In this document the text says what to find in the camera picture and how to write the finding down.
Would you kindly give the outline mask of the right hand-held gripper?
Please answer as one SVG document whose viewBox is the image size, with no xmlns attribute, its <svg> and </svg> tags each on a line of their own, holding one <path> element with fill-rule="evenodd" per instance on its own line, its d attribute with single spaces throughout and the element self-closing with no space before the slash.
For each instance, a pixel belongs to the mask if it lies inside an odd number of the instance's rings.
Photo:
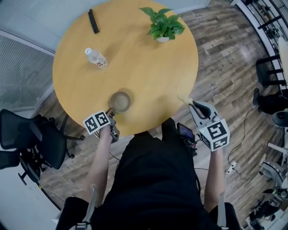
<svg viewBox="0 0 288 230">
<path fill-rule="evenodd" d="M 192 104 L 189 104 L 189 110 L 198 127 L 198 135 L 201 141 L 211 152 L 219 150 L 230 143 L 230 132 L 226 120 L 218 116 L 218 112 L 213 105 L 207 102 L 193 101 Z"/>
</svg>

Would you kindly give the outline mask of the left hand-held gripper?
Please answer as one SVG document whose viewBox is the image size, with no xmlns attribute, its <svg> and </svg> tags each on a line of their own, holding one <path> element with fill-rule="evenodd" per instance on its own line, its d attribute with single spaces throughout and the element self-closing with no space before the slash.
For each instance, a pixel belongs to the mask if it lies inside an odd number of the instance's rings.
<svg viewBox="0 0 288 230">
<path fill-rule="evenodd" d="M 114 120 L 116 113 L 116 109 L 113 107 L 107 112 L 99 111 L 94 113 L 83 121 L 84 127 L 90 135 L 94 134 L 97 138 L 100 138 L 101 129 L 108 126 L 112 136 L 112 143 L 115 143 L 120 137 L 120 131 L 117 129 L 116 121 Z"/>
</svg>

